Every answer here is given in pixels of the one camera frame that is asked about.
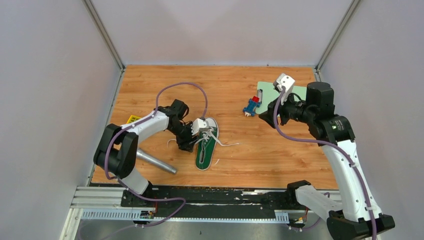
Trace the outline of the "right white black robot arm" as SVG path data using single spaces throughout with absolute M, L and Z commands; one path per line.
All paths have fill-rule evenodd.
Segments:
M 292 209 L 305 206 L 326 222 L 335 240 L 376 239 L 395 227 L 373 198 L 359 161 L 355 134 L 349 120 L 335 113 L 334 90 L 326 82 L 311 82 L 303 100 L 295 100 L 293 84 L 274 83 L 278 97 L 259 115 L 279 130 L 288 121 L 304 123 L 311 138 L 329 161 L 339 189 L 340 202 L 316 190 L 306 180 L 288 184 L 286 204 Z

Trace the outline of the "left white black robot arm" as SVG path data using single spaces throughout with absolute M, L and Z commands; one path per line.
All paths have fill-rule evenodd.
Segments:
M 136 169 L 139 144 L 156 133 L 169 131 L 175 135 L 178 148 L 192 152 L 201 128 L 207 127 L 202 118 L 184 122 L 189 107 L 178 99 L 170 106 L 159 106 L 149 115 L 124 125 L 105 127 L 93 156 L 93 162 L 105 175 L 116 178 L 140 206 L 153 201 L 152 184 Z

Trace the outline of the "green canvas sneaker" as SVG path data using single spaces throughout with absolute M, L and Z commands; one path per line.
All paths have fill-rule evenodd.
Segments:
M 212 157 L 219 137 L 217 121 L 213 117 L 207 117 L 205 120 L 209 125 L 209 129 L 200 131 L 199 139 L 196 142 L 197 152 L 195 166 L 200 171 L 205 171 L 211 166 Z

